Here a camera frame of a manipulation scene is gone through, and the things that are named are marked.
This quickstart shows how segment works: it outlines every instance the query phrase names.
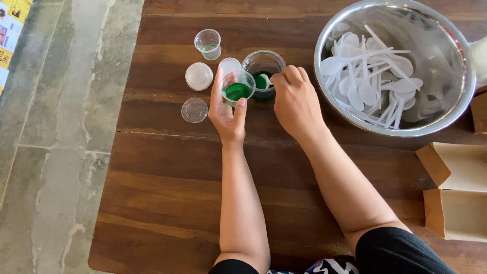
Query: concrete floor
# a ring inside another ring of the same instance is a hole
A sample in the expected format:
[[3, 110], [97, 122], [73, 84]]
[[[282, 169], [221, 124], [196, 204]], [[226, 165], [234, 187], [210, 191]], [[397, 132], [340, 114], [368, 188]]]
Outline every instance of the concrete floor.
[[0, 274], [87, 274], [144, 0], [35, 0], [0, 97]]

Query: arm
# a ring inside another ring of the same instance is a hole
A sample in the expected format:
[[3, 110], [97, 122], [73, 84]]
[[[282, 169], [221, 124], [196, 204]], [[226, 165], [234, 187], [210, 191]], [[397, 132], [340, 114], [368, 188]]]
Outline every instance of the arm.
[[374, 228], [395, 226], [409, 231], [333, 138], [305, 70], [287, 66], [271, 81], [277, 93], [277, 118], [308, 156], [321, 194], [352, 253], [360, 237]]
[[261, 202], [244, 155], [247, 101], [240, 99], [235, 114], [232, 114], [232, 108], [222, 102], [222, 74], [219, 67], [208, 112], [223, 145], [221, 254], [215, 264], [237, 259], [264, 274], [270, 265], [267, 231]]

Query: wood grain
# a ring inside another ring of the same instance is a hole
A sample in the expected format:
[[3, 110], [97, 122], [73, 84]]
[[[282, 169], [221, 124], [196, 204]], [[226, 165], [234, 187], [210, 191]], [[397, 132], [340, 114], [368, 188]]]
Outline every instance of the wood grain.
[[[207, 273], [219, 254], [222, 156], [209, 119], [184, 122], [191, 97], [209, 104], [210, 89], [191, 90], [187, 67], [216, 72], [222, 58], [242, 61], [258, 49], [313, 74], [316, 39], [326, 22], [355, 1], [146, 0], [118, 119], [89, 265], [132, 274]], [[487, 2], [430, 0], [470, 41], [487, 35]], [[222, 36], [222, 57], [206, 61], [193, 39], [203, 28]], [[319, 96], [328, 127], [399, 218], [458, 273], [487, 272], [487, 244], [446, 241], [424, 227], [422, 191], [434, 183], [414, 151], [430, 141], [486, 144], [467, 110], [425, 137], [362, 131]], [[349, 254], [318, 191], [306, 155], [279, 125], [273, 103], [249, 102], [245, 155], [266, 218], [272, 269], [304, 272], [315, 261]]]

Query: plastic lid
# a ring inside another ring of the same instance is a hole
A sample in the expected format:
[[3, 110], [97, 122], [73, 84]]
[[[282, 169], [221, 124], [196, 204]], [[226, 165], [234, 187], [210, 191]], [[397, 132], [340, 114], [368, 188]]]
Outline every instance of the plastic lid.
[[190, 123], [199, 123], [208, 115], [208, 106], [200, 98], [191, 98], [183, 104], [181, 115]]
[[202, 91], [211, 85], [213, 81], [213, 72], [206, 64], [194, 63], [186, 70], [187, 85], [196, 90]]
[[224, 76], [229, 74], [230, 72], [242, 70], [242, 65], [240, 64], [240, 61], [232, 57], [223, 59], [218, 66], [223, 68]]

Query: hand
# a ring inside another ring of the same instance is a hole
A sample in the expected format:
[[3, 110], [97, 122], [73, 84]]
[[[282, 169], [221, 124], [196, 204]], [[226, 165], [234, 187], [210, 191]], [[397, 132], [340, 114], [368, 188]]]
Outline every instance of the hand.
[[289, 65], [270, 80], [276, 88], [277, 119], [296, 141], [304, 141], [317, 129], [326, 128], [315, 88], [302, 67]]
[[223, 148], [242, 148], [245, 138], [245, 114], [247, 100], [240, 98], [232, 114], [232, 107], [222, 98], [223, 69], [218, 67], [213, 88], [211, 89], [210, 110], [208, 116], [220, 134]]

